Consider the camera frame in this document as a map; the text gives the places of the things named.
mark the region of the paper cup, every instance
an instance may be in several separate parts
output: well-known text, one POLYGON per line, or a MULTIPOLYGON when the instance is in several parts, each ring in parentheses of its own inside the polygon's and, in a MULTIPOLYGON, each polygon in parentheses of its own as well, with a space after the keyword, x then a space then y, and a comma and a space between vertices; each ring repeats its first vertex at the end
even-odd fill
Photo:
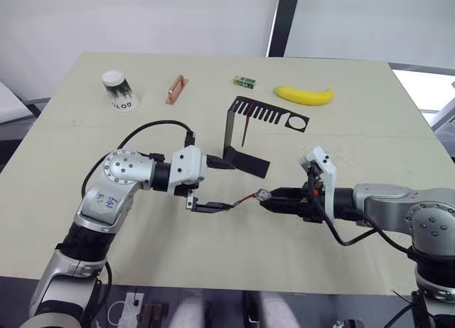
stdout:
POLYGON ((140 98, 130 88, 120 70, 107 70, 102 74, 101 80, 115 110, 130 111, 139 105, 140 98))

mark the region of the circular hole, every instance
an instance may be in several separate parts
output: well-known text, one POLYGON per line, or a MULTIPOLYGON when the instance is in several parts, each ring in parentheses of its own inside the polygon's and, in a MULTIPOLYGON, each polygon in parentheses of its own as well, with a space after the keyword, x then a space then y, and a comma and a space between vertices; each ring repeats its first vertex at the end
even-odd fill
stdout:
POLYGON ((289 117, 288 123, 293 129, 297 130, 303 129, 306 126, 305 121, 297 116, 289 117))

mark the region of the banana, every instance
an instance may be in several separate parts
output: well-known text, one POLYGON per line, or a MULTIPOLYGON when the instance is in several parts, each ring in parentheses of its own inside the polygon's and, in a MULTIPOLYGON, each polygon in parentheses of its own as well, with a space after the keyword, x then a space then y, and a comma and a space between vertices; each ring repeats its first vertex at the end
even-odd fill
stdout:
POLYGON ((274 91, 281 98, 305 105, 324 105, 333 99, 332 89, 324 92, 309 92, 288 86, 277 86, 274 91))

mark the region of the table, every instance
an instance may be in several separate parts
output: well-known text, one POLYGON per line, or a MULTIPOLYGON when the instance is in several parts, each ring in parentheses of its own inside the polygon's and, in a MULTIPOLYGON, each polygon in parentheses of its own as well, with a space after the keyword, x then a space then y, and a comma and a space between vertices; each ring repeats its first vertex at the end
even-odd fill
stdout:
MULTIPOLYGON (((336 164, 338 186, 455 187, 454 165, 387 63, 84 53, 0 174, 0 275, 41 276, 69 229, 84 176, 139 125, 181 120, 206 154, 220 156, 226 111, 237 95, 306 115, 309 125, 302 134, 250 121, 241 151, 272 162, 266 179, 209 169, 197 193, 200 202, 232 203, 258 188, 301 186, 306 177, 298 158, 316 145, 336 164), (141 96, 137 109, 116 112, 105 99, 100 76, 110 68, 123 70, 141 96), (175 105, 165 105, 179 73, 189 83, 175 105), (258 85, 233 85, 234 75, 258 85), (307 107, 275 96, 277 85, 331 87, 336 98, 307 107)), ((236 118, 236 148, 244 120, 236 118)), ((162 152, 169 160, 182 144, 183 130, 162 126, 142 132, 128 147, 162 152)), ((345 239, 365 230, 337 226, 345 239)), ((410 243, 402 234, 390 236, 410 243)), ((117 284, 364 295, 416 288, 414 263, 380 237, 342 247, 325 225, 266 212, 256 201, 210 215, 185 210, 182 198, 140 191, 108 258, 117 284)))

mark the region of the white wall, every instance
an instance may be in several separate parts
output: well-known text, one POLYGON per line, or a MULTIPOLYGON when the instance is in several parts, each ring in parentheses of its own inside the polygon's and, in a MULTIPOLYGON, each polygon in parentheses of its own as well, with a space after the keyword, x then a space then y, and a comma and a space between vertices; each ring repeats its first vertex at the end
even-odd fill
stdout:
POLYGON ((264 56, 275 4, 0 0, 0 81, 26 99, 48 97, 81 51, 264 56))
POLYGON ((299 0, 285 55, 455 68, 455 0, 299 0))

